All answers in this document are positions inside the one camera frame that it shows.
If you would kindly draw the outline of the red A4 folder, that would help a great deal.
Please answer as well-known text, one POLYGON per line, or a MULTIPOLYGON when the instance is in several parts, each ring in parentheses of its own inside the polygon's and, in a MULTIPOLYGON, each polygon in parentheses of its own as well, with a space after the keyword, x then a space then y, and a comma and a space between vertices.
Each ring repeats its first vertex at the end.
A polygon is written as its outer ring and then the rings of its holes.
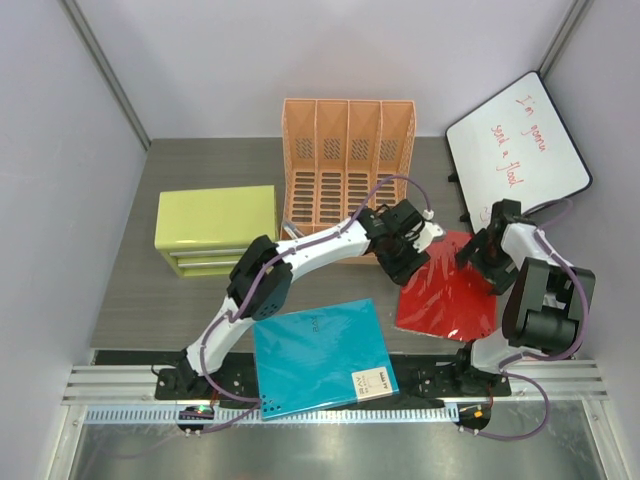
POLYGON ((471 266, 456 266, 455 254, 470 239, 469 233, 450 231, 428 247, 430 260, 401 289, 397 328, 461 342, 495 331, 497 299, 490 284, 471 266))

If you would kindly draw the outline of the blue white pen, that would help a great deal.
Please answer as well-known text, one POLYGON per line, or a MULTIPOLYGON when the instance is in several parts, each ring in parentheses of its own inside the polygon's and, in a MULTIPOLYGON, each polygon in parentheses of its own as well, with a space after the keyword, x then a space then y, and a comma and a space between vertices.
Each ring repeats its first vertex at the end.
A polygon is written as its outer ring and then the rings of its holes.
POLYGON ((287 220, 282 222, 282 229, 291 239, 299 239, 305 236, 305 234, 294 223, 287 220))

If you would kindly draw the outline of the orange plastic file organizer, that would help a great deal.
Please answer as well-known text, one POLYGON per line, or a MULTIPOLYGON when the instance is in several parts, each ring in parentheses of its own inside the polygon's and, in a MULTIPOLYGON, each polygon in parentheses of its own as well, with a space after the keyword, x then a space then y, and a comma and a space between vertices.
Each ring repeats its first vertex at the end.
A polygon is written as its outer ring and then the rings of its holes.
POLYGON ((410 172, 412 101, 289 98, 281 125, 282 222, 294 223, 305 235, 337 225, 378 182, 410 172))

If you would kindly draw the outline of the teal A4 folder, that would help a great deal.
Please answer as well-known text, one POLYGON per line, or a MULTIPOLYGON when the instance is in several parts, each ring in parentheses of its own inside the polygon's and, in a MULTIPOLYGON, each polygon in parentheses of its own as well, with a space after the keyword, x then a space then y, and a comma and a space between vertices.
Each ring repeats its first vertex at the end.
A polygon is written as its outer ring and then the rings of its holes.
POLYGON ((271 317, 253 335, 265 421, 399 392, 370 298, 271 317))

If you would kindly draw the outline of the green metal drawer cabinet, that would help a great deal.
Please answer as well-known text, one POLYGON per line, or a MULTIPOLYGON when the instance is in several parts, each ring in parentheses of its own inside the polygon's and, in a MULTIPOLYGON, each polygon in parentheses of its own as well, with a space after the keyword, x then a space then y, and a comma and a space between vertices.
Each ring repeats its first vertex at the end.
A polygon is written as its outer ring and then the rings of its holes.
POLYGON ((273 185, 165 191, 154 246, 181 278, 227 275, 260 236, 279 239, 273 185))

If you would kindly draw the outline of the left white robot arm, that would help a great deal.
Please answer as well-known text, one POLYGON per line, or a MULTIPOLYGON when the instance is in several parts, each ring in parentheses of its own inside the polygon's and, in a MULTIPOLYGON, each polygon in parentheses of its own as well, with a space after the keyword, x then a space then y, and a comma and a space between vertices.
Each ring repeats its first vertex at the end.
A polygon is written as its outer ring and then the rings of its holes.
POLYGON ((444 230, 434 213, 411 202, 378 210, 360 207, 340 223, 297 240, 256 238, 232 269, 221 307, 204 332, 184 349, 175 382, 193 399, 205 397, 231 348, 257 322, 278 313, 291 285, 317 269, 372 254, 399 286, 429 260, 428 246, 444 230))

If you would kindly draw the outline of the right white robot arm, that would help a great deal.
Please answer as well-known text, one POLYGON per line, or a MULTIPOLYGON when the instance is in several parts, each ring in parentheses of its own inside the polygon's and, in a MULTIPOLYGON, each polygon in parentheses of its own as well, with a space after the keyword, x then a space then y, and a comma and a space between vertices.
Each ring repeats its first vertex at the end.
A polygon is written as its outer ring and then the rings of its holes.
POLYGON ((483 395, 524 359, 564 360, 581 347, 590 318, 595 274, 562 257, 521 203, 493 204, 489 224, 455 254, 492 295, 509 294, 501 327, 456 354, 451 380, 465 395, 483 395))

